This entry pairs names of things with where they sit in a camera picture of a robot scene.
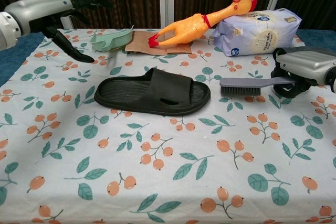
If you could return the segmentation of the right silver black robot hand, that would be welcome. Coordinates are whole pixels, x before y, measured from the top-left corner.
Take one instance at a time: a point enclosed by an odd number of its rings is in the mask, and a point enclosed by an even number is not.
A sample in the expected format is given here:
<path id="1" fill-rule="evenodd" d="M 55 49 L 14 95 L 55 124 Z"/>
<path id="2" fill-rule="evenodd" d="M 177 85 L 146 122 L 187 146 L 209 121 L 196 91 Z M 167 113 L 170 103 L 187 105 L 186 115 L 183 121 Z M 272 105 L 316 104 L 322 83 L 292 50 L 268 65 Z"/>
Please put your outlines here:
<path id="1" fill-rule="evenodd" d="M 274 90 L 285 98 L 295 98 L 310 87 L 328 85 L 335 93 L 335 52 L 318 47 L 276 48 L 271 77 L 285 77 L 289 84 L 275 84 Z"/>

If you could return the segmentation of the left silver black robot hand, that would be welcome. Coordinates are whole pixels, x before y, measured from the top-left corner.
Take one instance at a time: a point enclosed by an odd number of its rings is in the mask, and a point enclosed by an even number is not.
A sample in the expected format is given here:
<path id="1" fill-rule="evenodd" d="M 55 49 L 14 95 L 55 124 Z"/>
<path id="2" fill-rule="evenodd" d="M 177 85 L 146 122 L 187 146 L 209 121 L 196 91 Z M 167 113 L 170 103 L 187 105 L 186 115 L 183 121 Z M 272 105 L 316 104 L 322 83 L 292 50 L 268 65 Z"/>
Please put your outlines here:
<path id="1" fill-rule="evenodd" d="M 67 16 L 74 16 L 88 25 L 88 19 L 79 9 L 95 10 L 98 6 L 112 7 L 107 0 L 20 0 L 11 3 L 1 12 L 1 50 L 14 47 L 19 37 L 43 33 L 72 59 L 93 63 L 94 59 L 73 47 L 57 26 L 60 19 Z"/>

